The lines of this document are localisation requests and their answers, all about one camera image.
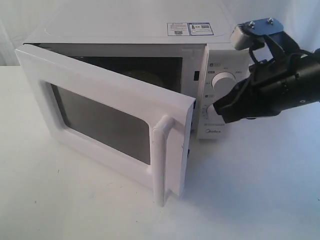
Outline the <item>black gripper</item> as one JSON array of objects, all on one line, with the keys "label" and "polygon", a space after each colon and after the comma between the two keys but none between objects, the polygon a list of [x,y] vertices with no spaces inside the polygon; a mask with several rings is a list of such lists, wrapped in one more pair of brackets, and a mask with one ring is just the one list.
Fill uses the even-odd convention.
[{"label": "black gripper", "polygon": [[213,107],[225,123],[275,117],[282,111],[313,102],[313,54],[291,54],[237,83]]}]

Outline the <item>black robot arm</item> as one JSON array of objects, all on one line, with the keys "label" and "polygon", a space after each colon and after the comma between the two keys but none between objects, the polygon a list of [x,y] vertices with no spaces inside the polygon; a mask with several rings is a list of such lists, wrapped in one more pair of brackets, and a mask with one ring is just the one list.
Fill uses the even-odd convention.
[{"label": "black robot arm", "polygon": [[282,60],[249,66],[250,75],[213,103],[225,123],[274,117],[282,111],[319,102],[320,51],[301,50]]}]

